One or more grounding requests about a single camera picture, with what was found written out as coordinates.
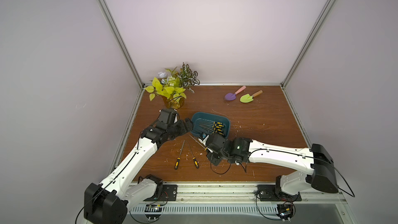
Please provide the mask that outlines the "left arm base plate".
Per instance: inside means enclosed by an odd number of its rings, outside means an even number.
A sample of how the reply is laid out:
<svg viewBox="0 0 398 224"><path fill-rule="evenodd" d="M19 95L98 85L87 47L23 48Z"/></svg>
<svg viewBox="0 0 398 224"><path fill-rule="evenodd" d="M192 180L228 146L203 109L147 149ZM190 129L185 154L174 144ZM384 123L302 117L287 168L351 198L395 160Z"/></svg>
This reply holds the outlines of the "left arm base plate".
<svg viewBox="0 0 398 224"><path fill-rule="evenodd" d="M145 199L144 202L176 201L177 193L178 185L162 184L156 188L154 195Z"/></svg>

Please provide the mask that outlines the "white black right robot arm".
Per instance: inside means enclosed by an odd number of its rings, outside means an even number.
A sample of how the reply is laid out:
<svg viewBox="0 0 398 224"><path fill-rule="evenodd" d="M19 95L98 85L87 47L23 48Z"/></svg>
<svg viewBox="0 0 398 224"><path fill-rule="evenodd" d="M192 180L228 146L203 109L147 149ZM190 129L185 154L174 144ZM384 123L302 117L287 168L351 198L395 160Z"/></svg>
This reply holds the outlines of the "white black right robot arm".
<svg viewBox="0 0 398 224"><path fill-rule="evenodd" d="M216 133L201 138L200 143L206 147L207 158L215 166L226 160L237 165L267 163L293 169L293 173L276 178L274 195L279 198L296 196L310 188L329 194L339 191L333 159L322 145L289 148L249 138L230 141Z"/></svg>

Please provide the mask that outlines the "teal plastic storage box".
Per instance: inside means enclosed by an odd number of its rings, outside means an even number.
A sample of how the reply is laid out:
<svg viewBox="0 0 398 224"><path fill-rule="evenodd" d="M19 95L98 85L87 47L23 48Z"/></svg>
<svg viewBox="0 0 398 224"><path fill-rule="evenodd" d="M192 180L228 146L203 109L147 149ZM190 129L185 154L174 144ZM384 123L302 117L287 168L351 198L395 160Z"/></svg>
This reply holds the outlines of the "teal plastic storage box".
<svg viewBox="0 0 398 224"><path fill-rule="evenodd" d="M210 135L217 133L227 138L230 132L230 121L224 116L210 113L197 112L192 116L193 122L192 135L202 138L203 134Z"/></svg>

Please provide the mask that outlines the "eleventh needle file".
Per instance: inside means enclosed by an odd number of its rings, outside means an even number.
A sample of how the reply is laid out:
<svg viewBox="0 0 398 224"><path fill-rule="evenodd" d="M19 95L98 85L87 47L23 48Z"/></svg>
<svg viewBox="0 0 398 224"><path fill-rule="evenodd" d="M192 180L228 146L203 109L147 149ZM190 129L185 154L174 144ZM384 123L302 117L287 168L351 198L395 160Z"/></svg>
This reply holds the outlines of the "eleventh needle file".
<svg viewBox="0 0 398 224"><path fill-rule="evenodd" d="M206 121L200 121L199 124L201 125L207 125L207 126L219 126L219 127L224 127L223 123L220 122L206 122Z"/></svg>

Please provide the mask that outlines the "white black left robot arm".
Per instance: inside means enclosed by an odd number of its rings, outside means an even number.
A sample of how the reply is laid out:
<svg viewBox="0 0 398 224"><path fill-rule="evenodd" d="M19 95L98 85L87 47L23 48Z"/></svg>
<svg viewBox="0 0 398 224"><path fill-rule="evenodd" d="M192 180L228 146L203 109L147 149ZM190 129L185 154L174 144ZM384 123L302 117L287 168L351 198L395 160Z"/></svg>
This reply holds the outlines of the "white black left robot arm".
<svg viewBox="0 0 398 224"><path fill-rule="evenodd" d="M85 224L121 224L128 211L146 199L160 199L163 181L153 175L137 185L131 183L145 163L168 141L193 129L189 119L179 119L172 108L162 109L150 126L144 129L125 159L99 184L91 183L85 190L81 214Z"/></svg>

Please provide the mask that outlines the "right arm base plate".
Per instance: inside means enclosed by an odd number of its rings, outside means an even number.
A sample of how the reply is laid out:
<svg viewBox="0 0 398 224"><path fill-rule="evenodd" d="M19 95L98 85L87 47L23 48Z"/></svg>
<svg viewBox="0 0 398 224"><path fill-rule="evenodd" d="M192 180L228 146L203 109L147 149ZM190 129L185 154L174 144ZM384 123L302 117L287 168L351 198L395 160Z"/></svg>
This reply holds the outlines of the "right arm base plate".
<svg viewBox="0 0 398 224"><path fill-rule="evenodd" d="M257 196L260 201L296 202L302 201L300 193L289 195L276 185L258 185Z"/></svg>

